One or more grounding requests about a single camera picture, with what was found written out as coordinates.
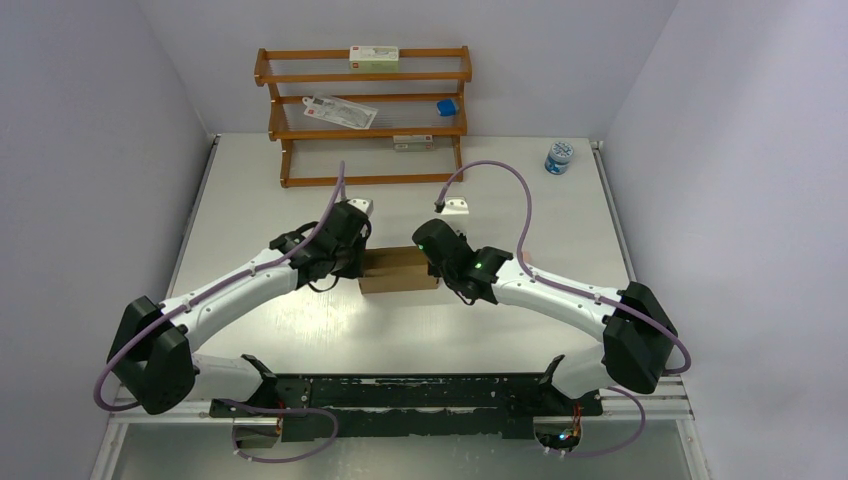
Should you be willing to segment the flat plastic blister package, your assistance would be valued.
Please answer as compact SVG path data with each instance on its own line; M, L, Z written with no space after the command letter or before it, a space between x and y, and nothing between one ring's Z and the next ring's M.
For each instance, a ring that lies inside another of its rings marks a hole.
M353 130L368 130L379 110L333 96L302 97L304 115Z

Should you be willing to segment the white green box top shelf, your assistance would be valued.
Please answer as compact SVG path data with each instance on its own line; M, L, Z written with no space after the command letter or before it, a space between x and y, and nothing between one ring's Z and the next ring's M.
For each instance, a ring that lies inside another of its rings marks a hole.
M354 45L349 49L352 73L397 73L399 60L400 49L396 46Z

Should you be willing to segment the brown cardboard box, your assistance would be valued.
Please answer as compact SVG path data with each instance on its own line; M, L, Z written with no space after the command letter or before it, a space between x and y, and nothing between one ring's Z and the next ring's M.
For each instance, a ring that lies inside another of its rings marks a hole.
M416 246L368 249L359 290L363 295L435 290L439 279L429 274L429 266Z

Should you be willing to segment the grey box lower shelf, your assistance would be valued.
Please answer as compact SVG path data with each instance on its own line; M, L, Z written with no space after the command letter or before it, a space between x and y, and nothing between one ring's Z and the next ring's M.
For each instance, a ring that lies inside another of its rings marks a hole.
M434 137L425 135L395 135L392 137L396 152L425 152L435 148Z

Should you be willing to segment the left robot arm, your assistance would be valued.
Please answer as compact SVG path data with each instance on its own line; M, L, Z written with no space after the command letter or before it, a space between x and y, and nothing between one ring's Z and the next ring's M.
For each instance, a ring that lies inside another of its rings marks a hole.
M272 240L235 271L179 297L146 296L125 309L108 364L150 415L183 401L231 400L261 416L281 405L276 375L256 357L199 354L219 331L277 297L331 277L358 279L372 232L374 203L353 198L333 204L321 220Z

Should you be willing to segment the small blue object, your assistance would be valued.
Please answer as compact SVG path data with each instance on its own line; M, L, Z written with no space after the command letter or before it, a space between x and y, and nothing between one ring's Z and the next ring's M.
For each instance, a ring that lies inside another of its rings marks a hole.
M460 106L453 98L438 101L436 103L436 109L440 117L453 117L460 112Z

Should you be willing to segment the wooden three-tier shelf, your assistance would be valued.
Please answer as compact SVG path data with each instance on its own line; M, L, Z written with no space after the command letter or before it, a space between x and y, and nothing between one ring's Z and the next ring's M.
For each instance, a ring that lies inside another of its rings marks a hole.
M465 86L470 50L400 48L397 73L352 73L349 49L259 49L254 81L270 95L268 136L281 145L282 187L331 186L347 163L352 185L442 183L462 165L468 132ZM302 97L333 96L379 110L368 130L353 130L304 115ZM440 117L436 103L453 98L460 112ZM434 137L425 152L396 152L395 135Z

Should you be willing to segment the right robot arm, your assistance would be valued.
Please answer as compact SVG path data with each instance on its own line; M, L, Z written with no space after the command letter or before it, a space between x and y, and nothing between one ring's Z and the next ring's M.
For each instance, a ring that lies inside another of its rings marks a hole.
M537 268L523 268L513 254L494 247L473 249L441 219L412 235L427 257L429 272L464 303L484 301L521 307L588 335L594 345L553 364L539 391L542 406L562 414L591 391L619 386L653 393L664 376L677 331L645 285L600 288Z

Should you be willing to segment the blue white round jar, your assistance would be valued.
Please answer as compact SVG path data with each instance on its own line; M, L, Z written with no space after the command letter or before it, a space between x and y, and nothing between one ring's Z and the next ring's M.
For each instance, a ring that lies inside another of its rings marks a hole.
M574 148L570 143L556 141L550 146L544 168L550 174L562 175L568 170L573 156Z

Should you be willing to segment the black base frame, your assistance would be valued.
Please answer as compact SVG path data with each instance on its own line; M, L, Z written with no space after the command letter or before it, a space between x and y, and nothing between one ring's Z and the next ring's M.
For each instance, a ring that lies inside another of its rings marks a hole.
M283 442L326 438L498 435L533 440L535 420L597 417L598 391L578 399L558 392L552 372L415 375L272 374L261 367L251 411L214 399L213 418L259 419L284 408Z

